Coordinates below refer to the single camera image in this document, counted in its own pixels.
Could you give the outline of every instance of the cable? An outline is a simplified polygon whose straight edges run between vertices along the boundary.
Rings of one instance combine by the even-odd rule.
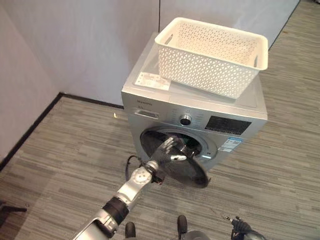
[[[132,159],[132,158],[136,158],[137,160],[139,160],[139,162],[140,162],[140,166],[139,166],[139,167],[142,166],[141,160],[138,159],[136,155],[131,155],[131,156],[129,156],[128,159],[127,159],[127,161],[126,161],[125,170],[124,170],[125,181],[129,181],[129,178],[130,178],[130,177],[129,177],[129,165],[130,165],[130,159]]]

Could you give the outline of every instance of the front-loading washing machine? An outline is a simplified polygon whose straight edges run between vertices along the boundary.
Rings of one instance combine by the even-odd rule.
[[[259,76],[236,100],[161,79],[155,36],[121,91],[137,156],[146,162],[153,154],[150,134],[176,135],[209,170],[266,123]]]

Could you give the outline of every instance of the white basket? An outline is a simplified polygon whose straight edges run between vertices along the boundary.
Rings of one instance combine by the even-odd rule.
[[[268,67],[268,40],[258,34],[183,17],[155,38],[161,77],[236,99]]]

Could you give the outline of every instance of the sticker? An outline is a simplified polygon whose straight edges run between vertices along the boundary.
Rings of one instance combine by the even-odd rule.
[[[241,144],[244,140],[239,137],[229,137],[227,141],[224,142],[224,144],[219,147],[218,150],[225,151],[225,152],[231,152],[233,149],[235,149],[239,144]]]
[[[138,78],[136,79],[135,85],[149,87],[153,89],[169,90],[171,81],[160,77],[157,74],[152,74],[149,72],[140,72]]]
[[[230,148],[224,148],[224,147],[219,147],[218,150],[219,150],[219,151],[224,151],[224,152],[229,152],[229,153],[232,151],[232,149],[230,149]]]

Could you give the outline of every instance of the washing machine top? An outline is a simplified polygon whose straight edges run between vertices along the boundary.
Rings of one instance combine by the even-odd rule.
[[[143,77],[143,74],[147,74],[145,78],[153,78],[153,80],[154,77],[159,75],[158,46],[154,41],[156,36],[157,33],[152,34],[128,76],[122,89],[122,98],[124,98],[123,93],[126,93],[188,108],[267,119],[267,110],[259,76],[252,81],[238,99],[220,96],[174,81],[168,81],[166,85],[155,86],[156,88],[147,86],[148,82],[145,82],[145,85],[140,85],[137,80]]]

